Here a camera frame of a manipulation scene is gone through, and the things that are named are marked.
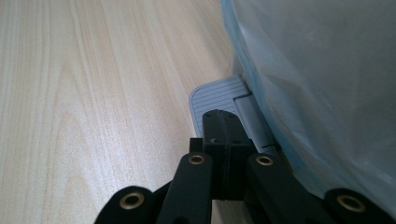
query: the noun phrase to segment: gray plastic base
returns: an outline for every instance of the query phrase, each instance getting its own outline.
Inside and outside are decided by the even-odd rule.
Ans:
[[[214,109],[237,115],[259,152],[275,152],[272,132],[241,76],[207,83],[191,93],[190,111],[198,137],[202,136],[202,115]]]

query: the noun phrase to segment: plastic bag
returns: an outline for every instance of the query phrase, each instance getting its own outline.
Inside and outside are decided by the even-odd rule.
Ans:
[[[223,0],[226,30],[300,182],[396,218],[396,1]]]

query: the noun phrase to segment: black plastic part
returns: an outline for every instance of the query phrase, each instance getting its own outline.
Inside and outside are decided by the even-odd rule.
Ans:
[[[278,157],[259,153],[250,156],[247,179],[273,223],[335,223]]]
[[[136,208],[124,209],[120,206],[121,199],[130,193],[139,193],[143,195],[143,202]],[[155,204],[155,199],[151,191],[140,187],[128,187],[118,191],[108,201],[102,209],[95,224],[110,224],[110,223],[154,223],[154,216],[151,214],[152,208]]]
[[[326,193],[323,203],[329,209],[329,213],[335,216],[339,223],[396,223],[377,205],[358,192],[350,189],[329,190]]]
[[[233,113],[212,110],[203,115],[203,123],[203,152],[214,161],[212,199],[243,200],[246,162],[256,148]]]
[[[157,223],[210,223],[210,189],[213,161],[205,153],[185,155],[179,166]]]

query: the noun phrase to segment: wood grain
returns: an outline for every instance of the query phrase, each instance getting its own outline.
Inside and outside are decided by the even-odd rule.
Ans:
[[[218,0],[1,0],[0,222],[93,223],[117,190],[168,182],[190,92],[232,56]]]

